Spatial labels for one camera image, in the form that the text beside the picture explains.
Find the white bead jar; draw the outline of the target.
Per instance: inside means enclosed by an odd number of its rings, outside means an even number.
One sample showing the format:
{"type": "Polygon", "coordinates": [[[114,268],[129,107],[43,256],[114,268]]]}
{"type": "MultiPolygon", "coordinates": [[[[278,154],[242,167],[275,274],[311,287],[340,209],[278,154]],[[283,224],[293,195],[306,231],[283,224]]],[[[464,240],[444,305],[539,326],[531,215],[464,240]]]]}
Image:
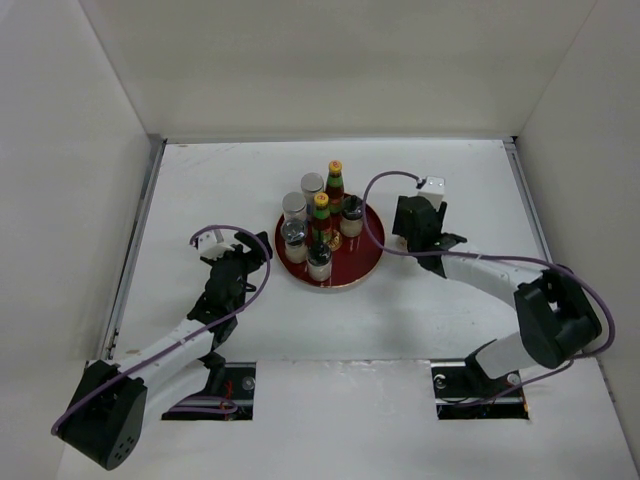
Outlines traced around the white bead jar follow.
{"type": "Polygon", "coordinates": [[[311,219],[315,206],[315,195],[324,192],[324,179],[318,173],[307,173],[301,178],[300,188],[306,200],[307,217],[311,219]]]}
{"type": "Polygon", "coordinates": [[[282,199],[282,210],[285,220],[300,220],[307,222],[307,202],[300,192],[289,192],[282,199]]]}

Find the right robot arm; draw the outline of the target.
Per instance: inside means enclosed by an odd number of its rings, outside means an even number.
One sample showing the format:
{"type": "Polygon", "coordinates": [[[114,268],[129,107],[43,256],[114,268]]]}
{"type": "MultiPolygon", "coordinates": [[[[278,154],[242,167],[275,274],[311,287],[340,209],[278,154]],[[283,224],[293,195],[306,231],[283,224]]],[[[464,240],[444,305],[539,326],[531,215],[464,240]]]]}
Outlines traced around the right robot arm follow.
{"type": "Polygon", "coordinates": [[[473,396],[507,390],[510,374],[532,366],[554,370],[602,333],[583,287],[562,267],[527,268],[521,260],[488,260],[467,239],[442,230],[446,206],[423,196],[400,196],[392,233],[425,270],[472,286],[514,309],[518,330],[492,340],[464,359],[461,384],[473,396]]]}

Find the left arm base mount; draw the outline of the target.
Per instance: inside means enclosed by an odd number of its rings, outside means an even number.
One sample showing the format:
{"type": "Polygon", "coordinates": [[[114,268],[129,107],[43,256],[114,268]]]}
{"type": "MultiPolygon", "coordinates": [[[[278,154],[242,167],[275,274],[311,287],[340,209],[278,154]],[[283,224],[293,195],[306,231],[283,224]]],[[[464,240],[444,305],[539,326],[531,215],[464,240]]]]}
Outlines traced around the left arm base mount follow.
{"type": "Polygon", "coordinates": [[[257,366],[255,363],[227,363],[208,369],[198,380],[199,390],[188,390],[180,402],[161,416],[162,421],[251,421],[254,414],[257,366]]]}

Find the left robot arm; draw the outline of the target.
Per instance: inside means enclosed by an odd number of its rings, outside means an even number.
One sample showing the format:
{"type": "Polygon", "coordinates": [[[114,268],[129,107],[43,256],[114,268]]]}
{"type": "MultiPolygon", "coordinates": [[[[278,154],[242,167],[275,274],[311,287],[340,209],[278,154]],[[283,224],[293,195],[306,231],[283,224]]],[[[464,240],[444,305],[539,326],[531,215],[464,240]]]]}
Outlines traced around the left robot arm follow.
{"type": "Polygon", "coordinates": [[[153,406],[175,409],[182,399],[171,379],[195,362],[209,360],[238,325],[237,317],[263,291],[249,277],[271,270],[273,249],[266,232],[235,227],[228,244],[222,226],[190,239],[209,278],[192,310],[165,337],[121,361],[97,360],[85,368],[66,411],[51,434],[110,471],[136,447],[153,406]]]}

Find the small black-capped powder bottle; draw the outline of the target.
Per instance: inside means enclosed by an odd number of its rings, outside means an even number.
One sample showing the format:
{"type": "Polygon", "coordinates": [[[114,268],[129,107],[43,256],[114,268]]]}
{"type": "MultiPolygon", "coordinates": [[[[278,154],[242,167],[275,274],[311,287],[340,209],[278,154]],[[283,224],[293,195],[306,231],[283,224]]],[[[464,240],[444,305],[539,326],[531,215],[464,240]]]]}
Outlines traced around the small black-capped powder bottle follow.
{"type": "Polygon", "coordinates": [[[324,282],[332,272],[332,250],[323,242],[316,242],[307,250],[307,272],[312,280],[324,282]]]}

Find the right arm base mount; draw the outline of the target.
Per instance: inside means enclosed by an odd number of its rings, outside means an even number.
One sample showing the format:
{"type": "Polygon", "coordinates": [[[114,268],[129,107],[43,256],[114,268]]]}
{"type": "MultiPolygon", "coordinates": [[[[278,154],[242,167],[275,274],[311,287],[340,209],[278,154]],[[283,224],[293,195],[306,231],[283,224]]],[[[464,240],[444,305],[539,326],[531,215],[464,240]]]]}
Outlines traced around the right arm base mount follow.
{"type": "Polygon", "coordinates": [[[433,361],[430,370],[439,420],[529,419],[522,388],[502,395],[520,382],[517,371],[489,379],[454,359],[433,361]]]}

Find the black-top grinder bottle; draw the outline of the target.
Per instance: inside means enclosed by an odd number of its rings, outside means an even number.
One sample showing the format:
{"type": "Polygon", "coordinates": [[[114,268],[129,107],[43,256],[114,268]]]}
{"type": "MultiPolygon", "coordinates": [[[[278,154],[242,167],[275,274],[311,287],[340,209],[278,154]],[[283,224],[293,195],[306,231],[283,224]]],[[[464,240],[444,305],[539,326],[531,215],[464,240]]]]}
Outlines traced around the black-top grinder bottle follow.
{"type": "Polygon", "coordinates": [[[307,257],[307,226],[299,219],[285,220],[280,228],[285,244],[285,256],[293,264],[301,264],[307,257]]]}

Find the green-label sauce bottle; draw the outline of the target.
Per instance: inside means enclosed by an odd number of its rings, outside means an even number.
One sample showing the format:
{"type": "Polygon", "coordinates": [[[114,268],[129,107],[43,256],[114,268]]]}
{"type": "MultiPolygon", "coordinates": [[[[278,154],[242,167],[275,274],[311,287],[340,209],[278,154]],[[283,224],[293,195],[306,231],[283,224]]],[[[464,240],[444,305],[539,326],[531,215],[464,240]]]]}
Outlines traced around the green-label sauce bottle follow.
{"type": "Polygon", "coordinates": [[[329,211],[329,197],[320,192],[314,196],[312,237],[315,242],[328,244],[332,238],[332,220],[329,211]]]}
{"type": "Polygon", "coordinates": [[[342,168],[342,163],[338,160],[332,160],[328,164],[325,193],[329,197],[329,211],[332,216],[337,216],[342,212],[344,198],[342,168]]]}

